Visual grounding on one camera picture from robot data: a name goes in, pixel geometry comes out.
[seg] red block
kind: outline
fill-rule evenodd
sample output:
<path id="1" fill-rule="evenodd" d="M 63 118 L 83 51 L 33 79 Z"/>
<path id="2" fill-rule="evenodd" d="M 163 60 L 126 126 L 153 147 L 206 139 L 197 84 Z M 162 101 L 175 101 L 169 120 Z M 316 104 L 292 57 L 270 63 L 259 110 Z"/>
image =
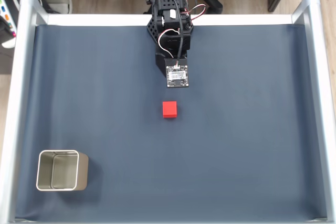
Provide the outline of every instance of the red block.
<path id="1" fill-rule="evenodd" d="M 163 118 L 177 117 L 177 102 L 163 102 Z"/>

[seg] white metal frame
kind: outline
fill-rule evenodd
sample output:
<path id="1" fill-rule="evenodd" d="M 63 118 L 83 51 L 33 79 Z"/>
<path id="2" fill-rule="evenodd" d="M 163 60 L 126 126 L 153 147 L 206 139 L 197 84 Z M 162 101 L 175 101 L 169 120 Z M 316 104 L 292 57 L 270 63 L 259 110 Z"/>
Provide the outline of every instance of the white metal frame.
<path id="1" fill-rule="evenodd" d="M 12 83 L 0 167 L 0 224 L 15 220 L 17 181 L 36 26 L 146 26 L 150 15 L 47 14 L 38 0 L 20 0 Z M 313 104 L 318 129 L 327 220 L 336 224 L 336 130 L 320 0 L 303 0 L 292 15 L 203 15 L 204 25 L 303 24 L 306 28 Z"/>

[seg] open metal bin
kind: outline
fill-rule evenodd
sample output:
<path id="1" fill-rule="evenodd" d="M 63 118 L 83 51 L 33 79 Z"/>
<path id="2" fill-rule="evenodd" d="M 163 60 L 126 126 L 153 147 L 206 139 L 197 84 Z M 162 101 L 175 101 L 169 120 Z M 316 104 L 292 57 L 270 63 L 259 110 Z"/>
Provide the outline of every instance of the open metal bin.
<path id="1" fill-rule="evenodd" d="M 334 108 L 320 0 L 194 21 L 190 86 L 167 89 L 148 15 L 20 0 L 0 223 L 335 223 Z M 162 101 L 177 101 L 176 119 Z M 39 191 L 39 153 L 78 150 L 87 188 Z"/>

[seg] black cable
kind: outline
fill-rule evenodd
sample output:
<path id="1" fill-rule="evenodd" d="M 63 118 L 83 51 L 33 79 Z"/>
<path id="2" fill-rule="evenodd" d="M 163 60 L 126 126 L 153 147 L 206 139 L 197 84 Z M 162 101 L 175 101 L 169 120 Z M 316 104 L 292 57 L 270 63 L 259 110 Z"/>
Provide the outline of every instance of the black cable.
<path id="1" fill-rule="evenodd" d="M 174 4 L 176 6 L 176 11 L 177 11 L 177 16 L 179 18 L 179 22 L 180 22 L 180 35 L 181 35 L 181 40 L 180 40 L 180 46 L 179 46 L 179 50 L 177 51 L 177 62 L 176 64 L 178 65 L 179 60 L 181 58 L 181 54 L 182 54 L 182 47 L 183 47 L 183 24 L 182 24 L 182 18 L 181 18 L 181 12 L 180 12 L 180 7 L 177 4 L 176 0 L 173 0 Z"/>

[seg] circuit board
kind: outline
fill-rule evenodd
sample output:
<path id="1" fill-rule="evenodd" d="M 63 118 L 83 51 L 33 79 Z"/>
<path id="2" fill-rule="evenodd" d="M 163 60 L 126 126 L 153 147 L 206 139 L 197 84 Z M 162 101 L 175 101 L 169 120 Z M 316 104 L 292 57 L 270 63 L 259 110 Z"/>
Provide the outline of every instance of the circuit board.
<path id="1" fill-rule="evenodd" d="M 173 65 L 166 66 L 167 87 L 188 87 L 188 66 L 187 65 Z"/>

